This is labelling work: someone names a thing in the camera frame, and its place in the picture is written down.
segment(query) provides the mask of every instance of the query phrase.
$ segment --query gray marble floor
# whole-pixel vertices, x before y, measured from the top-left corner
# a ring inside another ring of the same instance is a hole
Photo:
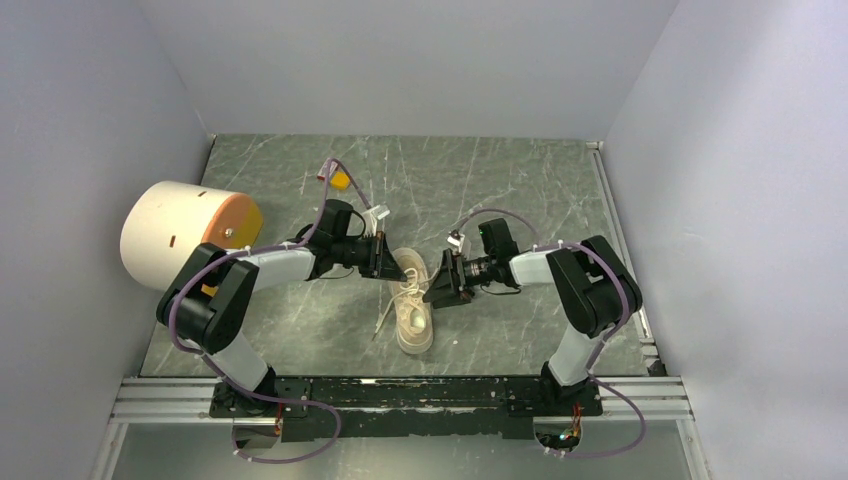
[[[340,158],[372,203],[388,205],[389,246],[412,247],[434,268],[451,226],[480,207],[528,218],[544,241],[611,238],[609,212],[583,142],[511,138],[322,135],[221,135],[203,185],[244,192],[265,226],[258,245],[293,236],[316,215],[324,159]],[[361,207],[353,189],[331,194]],[[471,225],[493,218],[481,215]],[[533,243],[507,220],[522,248]],[[469,228],[469,237],[476,237]],[[479,237],[473,254],[481,254]],[[433,312],[435,340],[425,354],[401,352],[390,315],[371,337],[390,297],[384,282],[353,274],[343,280],[294,282],[254,294],[244,323],[248,340],[281,375],[530,374],[556,350],[566,325],[553,287],[521,295],[480,294],[471,305]],[[606,347],[595,371],[641,375],[631,321]],[[173,349],[157,325],[142,375],[208,375],[199,360]]]

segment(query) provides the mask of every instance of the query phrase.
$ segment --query shoe sole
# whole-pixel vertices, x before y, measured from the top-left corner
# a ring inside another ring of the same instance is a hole
[[[403,350],[403,353],[406,353],[408,355],[419,355],[429,350],[430,346],[433,345],[432,329],[430,330],[430,336],[427,337],[427,340],[425,340],[424,343],[419,343],[417,345],[406,343],[403,338],[401,338],[400,331],[398,331],[397,328],[395,328],[395,337],[397,337],[398,339],[398,345],[400,346],[400,349]]]

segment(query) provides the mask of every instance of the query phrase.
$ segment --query shoe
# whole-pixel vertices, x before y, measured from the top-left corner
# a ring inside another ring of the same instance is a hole
[[[422,286],[429,287],[427,266],[421,255],[411,248],[398,248],[392,255],[407,278],[406,282],[389,282],[397,319],[398,345],[410,355],[424,353],[433,344],[430,304],[424,303],[422,298],[426,292],[426,288]]]

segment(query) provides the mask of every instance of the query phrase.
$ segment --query white cylinder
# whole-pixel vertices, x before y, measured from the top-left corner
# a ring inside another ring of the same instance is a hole
[[[221,248],[251,245],[262,216],[243,193],[160,182],[138,199],[121,231],[121,260],[132,277],[165,290],[203,242]]]

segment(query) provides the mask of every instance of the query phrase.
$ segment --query black metal base plate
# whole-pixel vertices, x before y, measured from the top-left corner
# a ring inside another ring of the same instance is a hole
[[[533,417],[570,417],[580,405],[583,416],[598,416],[603,408],[594,384],[556,402],[544,391],[542,377],[531,375],[480,377],[281,377],[282,397],[306,396],[334,406],[342,418],[342,437],[403,437],[409,435],[500,434],[532,439]],[[219,384],[209,411],[213,418],[255,418],[276,415],[270,405],[261,414],[239,407],[232,390]],[[335,419],[318,408],[295,407],[283,412],[282,441],[330,437]]]
[[[278,378],[274,382],[277,394],[283,398],[310,398],[312,385],[308,380],[301,378]],[[212,418],[257,418],[275,417],[277,415],[276,404],[261,404],[261,413],[255,413],[255,402],[245,402],[238,392],[234,391],[226,383],[215,385],[212,394],[212,403],[209,406],[209,416]],[[307,408],[300,405],[284,405],[283,418],[303,418],[307,415]]]

